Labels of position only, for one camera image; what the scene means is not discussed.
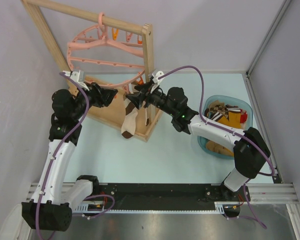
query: orange clip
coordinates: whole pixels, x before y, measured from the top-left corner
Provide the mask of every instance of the orange clip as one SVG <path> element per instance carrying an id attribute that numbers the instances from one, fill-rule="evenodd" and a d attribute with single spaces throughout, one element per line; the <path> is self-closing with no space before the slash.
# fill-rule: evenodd
<path id="1" fill-rule="evenodd" d="M 133 33 L 130 32 L 130 34 L 128 35 L 128 32 L 125 32 L 125 41 L 128 43 L 132 37 Z"/>
<path id="2" fill-rule="evenodd" d="M 139 85 L 144 84 L 144 80 L 143 80 L 142 76 L 140 76 L 140 80 L 136 81 L 136 83 Z"/>
<path id="3" fill-rule="evenodd" d="M 112 39 L 117 40 L 119 29 L 117 28 L 116 30 L 114 28 L 111 29 L 112 31 Z"/>
<path id="4" fill-rule="evenodd" d="M 138 41 L 138 44 L 142 44 L 142 38 L 141 38 L 141 40 L 139 40 L 139 35 L 138 35 L 137 41 Z"/>

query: wooden frame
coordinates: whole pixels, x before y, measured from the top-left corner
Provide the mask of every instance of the wooden frame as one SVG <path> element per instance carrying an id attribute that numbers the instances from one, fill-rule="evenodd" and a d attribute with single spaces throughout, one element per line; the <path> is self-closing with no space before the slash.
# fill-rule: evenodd
<path id="1" fill-rule="evenodd" d="M 50 9 L 59 13 L 67 14 L 74 16 L 80 19 L 85 19 L 94 23 L 98 23 L 99 14 L 85 11 L 79 8 L 68 6 L 65 4 L 57 3 L 50 0 L 22 0 L 24 8 L 27 13 L 32 18 L 35 26 L 39 30 L 46 47 L 51 53 L 54 61 L 58 65 L 60 71 L 70 71 L 70 68 L 65 60 L 41 10 L 40 7 Z M 149 81 L 149 73 L 154 70 L 154 46 L 153 46 L 153 27 L 151 24 L 145 24 L 144 26 L 136 25 L 133 23 L 121 21 L 112 17 L 103 16 L 102 24 L 116 28 L 122 31 L 127 31 L 139 36 L 142 36 L 142 49 L 143 49 L 143 61 L 145 68 L 145 78 L 146 82 Z M 101 81 L 95 77 L 87 76 L 86 81 L 94 81 L 97 83 L 104 84 L 104 81 Z M 74 85 L 68 82 L 69 91 L 72 94 L 77 94 L 78 90 Z M 91 107 L 88 115 L 108 126 L 121 129 L 121 126 L 125 119 L 125 107 L 123 104 L 122 95 L 125 92 L 122 89 L 118 89 L 118 96 L 113 100 L 109 107 L 96 108 Z M 145 111 L 149 116 L 149 125 L 145 125 Z M 153 132 L 156 123 L 162 115 L 162 111 L 154 108 L 148 107 L 147 109 L 140 109 L 138 116 L 136 118 L 136 130 L 135 136 L 145 142 L 148 141 L 151 133 Z"/>

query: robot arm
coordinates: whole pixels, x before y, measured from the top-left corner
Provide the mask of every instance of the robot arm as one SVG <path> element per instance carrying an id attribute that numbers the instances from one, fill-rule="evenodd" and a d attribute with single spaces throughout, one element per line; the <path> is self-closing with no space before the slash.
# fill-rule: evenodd
<path id="1" fill-rule="evenodd" d="M 82 71 L 64 74 L 81 86 L 89 101 L 89 107 L 109 106 L 118 92 L 116 89 L 103 89 L 95 82 L 84 83 Z M 68 90 L 61 89 L 52 95 L 54 113 L 51 116 L 48 155 L 30 202 L 22 202 L 22 216 L 32 229 L 36 229 L 37 204 L 40 204 L 41 230 L 65 231 L 70 225 L 72 211 L 87 196 L 99 193 L 97 177 L 84 175 L 77 179 L 69 191 L 62 194 L 68 163 L 77 146 L 82 126 L 77 127 L 75 131 L 73 129 L 79 124 L 86 107 L 87 101 L 81 92 L 74 97 Z"/>
<path id="2" fill-rule="evenodd" d="M 231 195 L 231 193 L 238 191 L 248 179 L 254 179 L 265 164 L 266 159 L 244 138 L 248 138 L 256 144 L 267 157 L 270 156 L 270 151 L 258 130 L 253 127 L 248 130 L 237 129 L 206 117 L 202 119 L 197 111 L 188 107 L 188 98 L 182 88 L 172 87 L 167 94 L 163 93 L 162 89 L 159 88 L 159 84 L 163 80 L 160 77 L 162 75 L 162 71 L 153 72 L 150 76 L 150 82 L 135 86 L 134 88 L 139 92 L 127 94 L 126 97 L 138 109 L 145 102 L 145 108 L 151 104 L 172 116 L 171 123 L 178 132 L 201 136 L 232 150 L 235 168 L 222 183 L 225 186 L 225 195 Z"/>

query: pink clothespin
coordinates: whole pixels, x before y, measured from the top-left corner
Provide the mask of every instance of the pink clothespin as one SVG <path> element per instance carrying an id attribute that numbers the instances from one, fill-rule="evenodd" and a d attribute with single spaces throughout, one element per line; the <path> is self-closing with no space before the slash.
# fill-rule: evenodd
<path id="1" fill-rule="evenodd" d="M 130 34 L 128 34 L 128 32 L 125 32 L 125 41 L 128 43 L 132 37 L 133 33 L 130 32 Z"/>

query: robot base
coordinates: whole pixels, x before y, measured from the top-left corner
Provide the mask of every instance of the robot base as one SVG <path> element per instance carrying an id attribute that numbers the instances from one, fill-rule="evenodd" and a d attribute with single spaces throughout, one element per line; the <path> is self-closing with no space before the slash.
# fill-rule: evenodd
<path id="1" fill-rule="evenodd" d="M 36 208 L 35 202 L 22 202 L 22 217 L 26 223 L 36 229 Z M 72 220 L 72 210 L 68 204 L 55 205 L 41 203 L 39 211 L 39 228 L 41 230 L 66 231 Z"/>

